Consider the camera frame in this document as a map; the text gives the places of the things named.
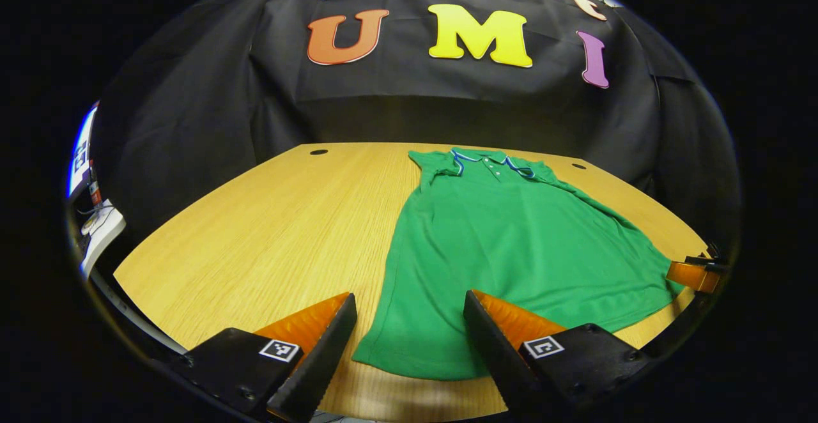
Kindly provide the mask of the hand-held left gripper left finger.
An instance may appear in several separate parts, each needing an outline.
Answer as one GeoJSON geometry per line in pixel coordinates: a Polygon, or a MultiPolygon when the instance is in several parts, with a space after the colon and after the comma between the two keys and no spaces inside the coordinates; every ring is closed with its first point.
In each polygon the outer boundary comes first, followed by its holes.
{"type": "Polygon", "coordinates": [[[342,292],[256,332],[225,328],[169,363],[196,395],[242,422],[307,422],[357,323],[342,292]]]}

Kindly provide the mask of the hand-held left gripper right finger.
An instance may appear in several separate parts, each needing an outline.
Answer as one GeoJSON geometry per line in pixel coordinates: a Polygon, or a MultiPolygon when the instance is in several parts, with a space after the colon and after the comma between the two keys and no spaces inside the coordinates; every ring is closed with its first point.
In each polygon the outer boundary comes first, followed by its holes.
{"type": "Polygon", "coordinates": [[[468,290],[468,339],[515,422],[590,422],[652,368],[652,358],[593,323],[564,328],[468,290]]]}

